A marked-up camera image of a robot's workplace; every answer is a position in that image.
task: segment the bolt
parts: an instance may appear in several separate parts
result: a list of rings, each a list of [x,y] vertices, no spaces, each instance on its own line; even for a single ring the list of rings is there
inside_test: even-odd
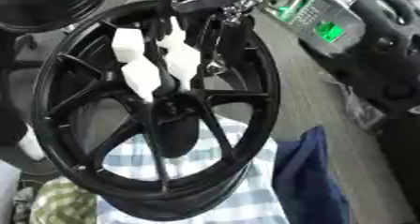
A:
[[[394,41],[389,37],[380,37],[378,39],[378,49],[381,52],[387,51],[395,45]]]
[[[76,167],[77,171],[85,171],[86,170],[86,166],[77,166]]]

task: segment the white foam block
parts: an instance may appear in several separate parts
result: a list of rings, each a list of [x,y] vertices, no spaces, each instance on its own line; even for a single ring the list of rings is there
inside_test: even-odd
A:
[[[144,55],[144,38],[139,29],[118,28],[112,40],[112,49],[120,63],[130,63]]]
[[[180,81],[183,89],[189,90],[191,79],[197,75],[201,54],[185,43],[186,32],[179,27],[175,17],[171,17],[171,24],[172,32],[157,44],[168,49],[165,56],[168,70]]]
[[[122,71],[127,85],[146,102],[153,102],[153,92],[161,85],[159,69],[142,55]]]

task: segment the fabric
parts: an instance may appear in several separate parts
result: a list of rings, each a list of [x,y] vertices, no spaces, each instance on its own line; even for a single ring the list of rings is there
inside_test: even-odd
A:
[[[32,187],[24,188],[13,198],[13,223],[27,224],[31,214],[32,204],[35,198],[35,190]]]
[[[21,171],[0,160],[0,224],[9,224]]]
[[[219,118],[231,143],[237,143],[246,125]],[[110,206],[97,197],[97,223],[101,224],[287,224],[289,223],[271,188],[273,163],[277,144],[268,140],[262,151],[254,158],[244,182],[226,201],[212,210],[196,217],[173,222],[156,222],[131,217]],[[217,141],[203,123],[200,124],[200,138],[196,146],[185,156],[165,159],[171,178],[191,175],[201,171],[220,159]],[[151,152],[142,135],[135,136],[112,150],[104,160],[104,168],[127,178],[145,181],[157,180]]]
[[[94,194],[76,186],[65,177],[46,183],[37,194],[30,216],[31,224],[94,224]]]
[[[279,144],[273,188],[292,224],[348,224],[346,198],[328,174],[322,127],[305,132],[300,142]]]

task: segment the green checkered cloth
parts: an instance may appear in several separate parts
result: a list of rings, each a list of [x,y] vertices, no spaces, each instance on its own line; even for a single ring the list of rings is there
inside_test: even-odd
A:
[[[97,223],[97,199],[65,177],[46,183],[32,207],[30,224]]]

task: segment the navy blue fabric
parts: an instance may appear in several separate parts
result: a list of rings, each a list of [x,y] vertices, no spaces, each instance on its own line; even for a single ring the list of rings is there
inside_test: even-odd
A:
[[[323,127],[280,142],[273,189],[292,224],[349,224],[349,204],[328,174]]]

